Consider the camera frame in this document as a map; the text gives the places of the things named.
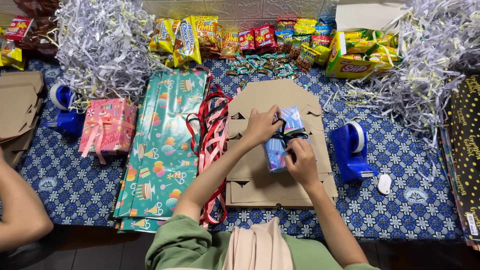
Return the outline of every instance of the pink ribbon bow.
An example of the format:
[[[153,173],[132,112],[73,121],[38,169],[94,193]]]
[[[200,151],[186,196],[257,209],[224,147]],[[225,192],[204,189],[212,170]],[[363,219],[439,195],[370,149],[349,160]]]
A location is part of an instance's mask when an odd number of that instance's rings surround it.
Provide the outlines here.
[[[122,120],[110,120],[110,117],[111,115],[107,113],[106,115],[101,116],[100,119],[97,121],[85,121],[85,124],[93,125],[93,130],[92,130],[92,134],[88,138],[87,145],[85,146],[84,151],[82,153],[82,157],[85,158],[88,152],[90,152],[90,146],[92,145],[93,140],[95,139],[96,134],[98,133],[98,129],[100,129],[100,135],[98,136],[98,140],[95,142],[95,153],[98,156],[98,159],[100,160],[100,164],[106,164],[105,159],[102,157],[102,154],[100,153],[100,150],[101,150],[100,146],[102,145],[103,132],[105,131],[104,129],[105,124],[118,124],[130,129],[135,128],[132,124]]]

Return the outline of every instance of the shredded paper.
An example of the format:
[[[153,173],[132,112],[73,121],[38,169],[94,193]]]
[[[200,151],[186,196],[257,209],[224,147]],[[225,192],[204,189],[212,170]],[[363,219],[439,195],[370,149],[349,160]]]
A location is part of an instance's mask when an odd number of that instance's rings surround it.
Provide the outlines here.
[[[57,11],[60,82],[90,99],[130,98],[137,103],[162,57],[147,52],[154,16],[130,0],[69,0]]]
[[[477,0],[409,0],[399,32],[407,45],[403,64],[386,76],[350,82],[350,105],[377,109],[378,117],[402,116],[419,132],[443,124],[450,92],[465,77],[458,68],[480,68],[479,7]]]

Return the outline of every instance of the black polka dot wrapping paper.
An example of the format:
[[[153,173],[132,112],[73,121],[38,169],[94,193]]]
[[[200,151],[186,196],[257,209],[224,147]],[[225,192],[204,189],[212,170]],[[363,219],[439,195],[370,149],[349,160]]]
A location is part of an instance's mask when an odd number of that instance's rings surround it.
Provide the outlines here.
[[[457,192],[468,238],[480,241],[480,74],[469,74],[451,95]]]

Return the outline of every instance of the green shirt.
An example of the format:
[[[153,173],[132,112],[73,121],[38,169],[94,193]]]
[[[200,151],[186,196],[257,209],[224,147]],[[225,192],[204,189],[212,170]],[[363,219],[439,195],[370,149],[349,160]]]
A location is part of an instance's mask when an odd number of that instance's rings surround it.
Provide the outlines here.
[[[158,229],[147,252],[146,268],[162,270],[188,267],[221,270],[231,234],[230,232],[210,234],[193,219],[177,215]],[[286,234],[282,237],[290,248],[294,269],[342,269],[322,243],[311,239],[297,239]],[[368,264],[348,266],[345,269],[378,270]]]

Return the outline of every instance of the batik tablecloth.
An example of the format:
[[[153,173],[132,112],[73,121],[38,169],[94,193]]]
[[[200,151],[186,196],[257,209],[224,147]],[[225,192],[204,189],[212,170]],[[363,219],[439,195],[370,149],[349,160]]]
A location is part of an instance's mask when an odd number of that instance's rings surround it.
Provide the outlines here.
[[[229,67],[224,61],[207,60],[204,65],[211,68],[213,83],[221,85],[227,95],[236,94],[235,89],[244,77],[249,81],[271,79],[269,75],[256,73],[226,76]],[[31,61],[28,69],[42,71],[47,86],[62,74],[58,66],[40,61]],[[376,118],[367,109],[347,106],[339,98],[325,104],[338,88],[344,90],[347,86],[342,79],[325,77],[323,70],[312,68],[295,82],[300,86],[308,85],[308,90],[319,97],[324,107],[327,148],[338,187],[336,207],[356,237],[394,240],[461,238],[445,172],[436,170],[433,181],[430,181],[432,163],[437,168],[441,165],[438,156],[427,154],[421,135],[405,129],[399,122]],[[113,225],[106,218],[119,186],[123,160],[111,159],[107,165],[100,165],[97,158],[82,159],[78,153],[78,141],[69,141],[43,127],[46,121],[55,117],[52,102],[49,99],[45,102],[31,148],[18,165],[20,174],[38,191],[55,223]],[[329,131],[352,119],[360,122],[367,131],[370,165],[393,179],[392,192],[387,196],[378,193],[378,178],[368,178],[357,185],[341,184]],[[323,238],[312,209],[228,208],[227,211],[227,219],[210,230],[230,231],[235,225],[248,228],[278,216],[283,233],[298,238]]]

